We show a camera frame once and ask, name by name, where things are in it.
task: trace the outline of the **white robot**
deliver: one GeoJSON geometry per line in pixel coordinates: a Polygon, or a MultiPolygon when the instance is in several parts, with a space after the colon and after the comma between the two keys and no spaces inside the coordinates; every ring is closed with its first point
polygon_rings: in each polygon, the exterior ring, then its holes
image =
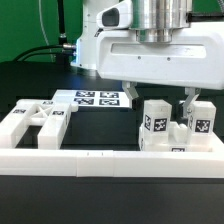
{"type": "Polygon", "coordinates": [[[139,128],[141,152],[52,150],[60,148],[78,110],[74,95],[93,94],[59,90],[51,101],[19,101],[0,123],[0,174],[224,178],[224,145],[213,133],[216,108],[195,101],[200,88],[224,88],[223,22],[186,21],[192,0],[83,3],[84,31],[72,65],[122,80],[129,99],[138,97],[136,82],[185,87],[188,126],[170,121],[171,105],[149,100],[139,128]],[[28,125],[43,126],[40,150],[14,149],[28,125]]]}

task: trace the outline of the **white block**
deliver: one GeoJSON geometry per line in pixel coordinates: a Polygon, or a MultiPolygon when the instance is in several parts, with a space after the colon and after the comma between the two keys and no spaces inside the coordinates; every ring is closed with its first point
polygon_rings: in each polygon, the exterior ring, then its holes
{"type": "Polygon", "coordinates": [[[62,98],[63,98],[62,101],[57,101],[55,99],[54,100],[34,100],[34,99],[33,100],[30,100],[30,99],[26,100],[26,99],[22,99],[22,100],[19,100],[16,104],[17,105],[36,104],[37,106],[40,106],[41,109],[46,110],[46,109],[50,109],[50,107],[54,107],[56,104],[70,103],[71,106],[72,106],[72,112],[77,112],[78,111],[79,104],[77,102],[74,102],[73,96],[72,96],[72,99],[69,99],[69,95],[67,97],[63,96],[62,98]]]}
{"type": "Polygon", "coordinates": [[[189,145],[187,147],[187,152],[212,152],[212,145],[211,144],[204,144],[204,145],[189,145]]]}
{"type": "Polygon", "coordinates": [[[186,143],[187,131],[186,125],[178,125],[177,122],[170,122],[169,135],[173,136],[177,143],[186,143]]]}
{"type": "Polygon", "coordinates": [[[38,134],[38,148],[60,149],[70,117],[70,104],[56,104],[38,134]]]}
{"type": "Polygon", "coordinates": [[[171,105],[164,100],[147,100],[144,103],[143,136],[148,144],[168,142],[171,105]]]}
{"type": "Polygon", "coordinates": [[[69,150],[0,150],[1,175],[76,176],[76,152],[69,150]]]}
{"type": "Polygon", "coordinates": [[[36,112],[34,104],[17,105],[0,123],[0,148],[15,148],[28,129],[26,119],[36,112]]]}
{"type": "Polygon", "coordinates": [[[190,105],[188,119],[189,145],[210,145],[215,121],[216,108],[211,102],[196,101],[190,105]]]}
{"type": "Polygon", "coordinates": [[[212,152],[213,153],[224,153],[224,144],[223,142],[215,135],[215,133],[212,134],[212,152]]]}
{"type": "Polygon", "coordinates": [[[77,154],[78,177],[113,177],[113,151],[80,151],[77,154]]]}
{"type": "Polygon", "coordinates": [[[147,141],[144,142],[144,151],[145,152],[168,152],[169,144],[151,144],[147,141]]]}
{"type": "Polygon", "coordinates": [[[143,124],[139,127],[138,146],[141,151],[144,151],[143,124]]]}
{"type": "Polygon", "coordinates": [[[74,96],[76,94],[76,90],[57,90],[54,94],[55,96],[74,96]]]}
{"type": "Polygon", "coordinates": [[[223,153],[114,152],[114,177],[223,178],[223,153]]]}

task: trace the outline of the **metal cylinder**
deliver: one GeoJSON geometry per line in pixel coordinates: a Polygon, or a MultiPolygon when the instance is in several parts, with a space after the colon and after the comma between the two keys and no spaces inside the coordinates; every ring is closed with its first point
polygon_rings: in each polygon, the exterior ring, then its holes
{"type": "Polygon", "coordinates": [[[134,20],[140,42],[169,42],[172,30],[186,27],[189,0],[132,0],[134,20]]]}

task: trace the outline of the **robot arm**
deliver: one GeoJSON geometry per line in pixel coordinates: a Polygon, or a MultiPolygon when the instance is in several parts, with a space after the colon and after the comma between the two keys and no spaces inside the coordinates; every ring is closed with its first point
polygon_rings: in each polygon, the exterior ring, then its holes
{"type": "Polygon", "coordinates": [[[76,42],[76,59],[71,63],[72,66],[96,69],[96,33],[99,29],[96,15],[118,2],[119,0],[83,0],[83,33],[76,42]]]}
{"type": "Polygon", "coordinates": [[[104,29],[97,40],[100,76],[186,87],[187,104],[197,89],[224,89],[223,22],[188,23],[191,7],[190,0],[125,0],[99,13],[97,23],[104,29]],[[116,27],[107,26],[112,9],[121,18],[116,27]]]}

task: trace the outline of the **cable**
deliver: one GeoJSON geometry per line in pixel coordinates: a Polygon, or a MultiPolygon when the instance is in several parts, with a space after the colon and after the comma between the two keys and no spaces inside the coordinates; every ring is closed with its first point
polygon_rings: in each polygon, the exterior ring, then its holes
{"type": "Polygon", "coordinates": [[[29,54],[29,53],[32,53],[34,51],[40,51],[40,50],[47,50],[47,49],[56,49],[56,48],[63,48],[62,45],[49,45],[49,46],[42,46],[42,47],[35,47],[35,48],[32,48],[30,50],[27,50],[21,54],[19,54],[17,57],[15,57],[13,59],[13,61],[18,61],[19,59],[21,59],[22,57],[24,57],[25,55],[29,54]]]}
{"type": "Polygon", "coordinates": [[[65,15],[64,15],[64,0],[57,0],[58,2],[58,22],[59,22],[59,33],[58,38],[59,44],[67,43],[67,36],[65,32],[65,15]]]}
{"type": "Polygon", "coordinates": [[[221,11],[224,13],[224,2],[223,0],[217,0],[218,4],[219,4],[219,7],[221,9],[221,11]]]}
{"type": "Polygon", "coordinates": [[[26,57],[24,57],[21,61],[25,61],[26,59],[33,57],[33,56],[38,56],[38,55],[55,55],[55,54],[60,54],[60,55],[68,55],[68,56],[73,56],[73,53],[66,53],[66,52],[39,52],[39,53],[33,53],[33,54],[29,54],[26,57]]]}
{"type": "MultiPolygon", "coordinates": [[[[39,0],[39,18],[40,18],[40,26],[41,26],[42,34],[44,36],[44,40],[45,40],[46,44],[49,46],[50,44],[49,44],[47,34],[46,34],[46,31],[44,28],[44,23],[43,23],[42,0],[39,0]]],[[[54,58],[52,55],[51,55],[51,61],[52,62],[54,61],[54,58]]]]}
{"type": "Polygon", "coordinates": [[[56,54],[56,52],[43,52],[43,53],[33,53],[33,54],[29,54],[26,57],[24,57],[21,61],[25,61],[26,59],[33,57],[33,56],[38,56],[38,55],[54,55],[56,54]]]}
{"type": "Polygon", "coordinates": [[[223,12],[207,12],[207,13],[187,13],[187,22],[219,22],[224,20],[223,12]]]}

